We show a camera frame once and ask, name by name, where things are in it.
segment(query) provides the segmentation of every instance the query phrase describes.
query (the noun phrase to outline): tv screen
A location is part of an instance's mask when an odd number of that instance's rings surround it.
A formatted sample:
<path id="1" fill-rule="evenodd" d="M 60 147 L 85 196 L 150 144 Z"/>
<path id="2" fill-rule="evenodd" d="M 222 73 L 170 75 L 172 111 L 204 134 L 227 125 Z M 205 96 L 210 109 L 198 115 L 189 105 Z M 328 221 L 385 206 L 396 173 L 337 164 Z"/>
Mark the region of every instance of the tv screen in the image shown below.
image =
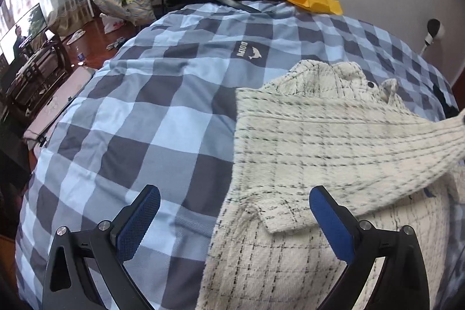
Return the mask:
<path id="1" fill-rule="evenodd" d="M 15 51 L 17 52 L 18 49 L 30 43 L 45 28 L 47 28 L 47 22 L 40 5 L 37 4 L 27 11 L 0 41 L 0 48 L 8 64 L 15 59 Z"/>

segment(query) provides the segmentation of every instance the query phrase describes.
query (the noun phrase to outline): water bottle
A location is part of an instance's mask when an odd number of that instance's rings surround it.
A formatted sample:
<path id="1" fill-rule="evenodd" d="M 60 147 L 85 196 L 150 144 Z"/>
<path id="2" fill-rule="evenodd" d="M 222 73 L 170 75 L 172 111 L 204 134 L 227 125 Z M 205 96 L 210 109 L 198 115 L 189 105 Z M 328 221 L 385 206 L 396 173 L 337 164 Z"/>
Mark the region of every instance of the water bottle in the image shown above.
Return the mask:
<path id="1" fill-rule="evenodd" d="M 76 53 L 78 54 L 78 61 L 79 62 L 82 62 L 80 63 L 79 65 L 83 65 L 84 64 L 84 61 L 85 61 L 85 56 L 84 56 L 84 53 L 82 53 L 80 50 L 79 50 L 79 47 L 76 46 Z"/>

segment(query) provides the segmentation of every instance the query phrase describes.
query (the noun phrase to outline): bed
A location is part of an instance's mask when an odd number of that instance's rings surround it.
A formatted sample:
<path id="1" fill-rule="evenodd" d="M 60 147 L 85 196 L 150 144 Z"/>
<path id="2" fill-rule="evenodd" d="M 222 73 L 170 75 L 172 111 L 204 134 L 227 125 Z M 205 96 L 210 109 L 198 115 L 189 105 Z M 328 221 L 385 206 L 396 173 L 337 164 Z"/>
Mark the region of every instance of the bed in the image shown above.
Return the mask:
<path id="1" fill-rule="evenodd" d="M 456 105 L 436 68 L 376 26 L 288 3 L 245 3 L 262 13 L 195 4 L 143 29 L 105 62 L 57 124 L 24 196 L 16 238 L 19 295 L 34 309 L 55 230 L 113 219 L 146 184 L 159 187 L 161 207 L 125 268 L 154 309 L 195 308 L 231 180 L 237 87 L 259 88 L 301 59 L 354 61 L 369 81 L 396 78 L 398 94 L 422 117 L 445 118 L 433 85 Z M 464 277 L 465 207 L 450 210 L 436 308 Z M 92 260 L 89 268 L 106 307 L 117 308 Z"/>

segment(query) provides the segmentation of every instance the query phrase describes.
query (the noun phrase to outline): white tweed jacket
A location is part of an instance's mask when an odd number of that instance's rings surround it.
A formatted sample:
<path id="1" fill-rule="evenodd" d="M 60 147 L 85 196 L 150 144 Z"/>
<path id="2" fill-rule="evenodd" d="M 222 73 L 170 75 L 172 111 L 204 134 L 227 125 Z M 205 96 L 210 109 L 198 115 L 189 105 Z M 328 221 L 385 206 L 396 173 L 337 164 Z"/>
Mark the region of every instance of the white tweed jacket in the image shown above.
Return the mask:
<path id="1" fill-rule="evenodd" d="M 358 219 L 416 231 L 431 306 L 449 234 L 448 193 L 464 194 L 464 113 L 432 123 L 356 63 L 302 61 L 259 90 L 238 89 L 232 182 L 215 226 L 197 309 L 315 309 L 346 263 L 313 217 L 324 185 Z M 364 308 L 377 259 L 355 305 Z"/>

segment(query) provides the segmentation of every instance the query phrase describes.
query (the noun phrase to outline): blue gripper pad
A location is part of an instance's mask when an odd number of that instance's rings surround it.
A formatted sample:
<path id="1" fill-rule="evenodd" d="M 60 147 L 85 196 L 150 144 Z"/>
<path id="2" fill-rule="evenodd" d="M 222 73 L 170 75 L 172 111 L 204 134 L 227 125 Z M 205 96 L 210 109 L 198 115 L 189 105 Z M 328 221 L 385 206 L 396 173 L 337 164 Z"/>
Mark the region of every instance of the blue gripper pad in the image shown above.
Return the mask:
<path id="1" fill-rule="evenodd" d="M 150 187 L 150 190 L 145 197 L 139 199 L 139 196 L 142 195 L 141 192 L 133 204 L 130 205 L 136 205 L 138 200 L 141 200 L 116 237 L 117 257 L 120 262 L 133 258 L 160 208 L 161 196 L 159 189 L 153 185 L 147 187 Z"/>
<path id="2" fill-rule="evenodd" d="M 326 190 L 324 190 L 326 193 L 323 194 L 319 190 L 319 187 L 321 186 L 314 187 L 310 191 L 308 198 L 310 210 L 320 225 L 321 231 L 325 234 L 336 257 L 350 264 L 355 256 L 353 237 L 333 209 L 333 206 L 339 205 L 337 205 Z"/>

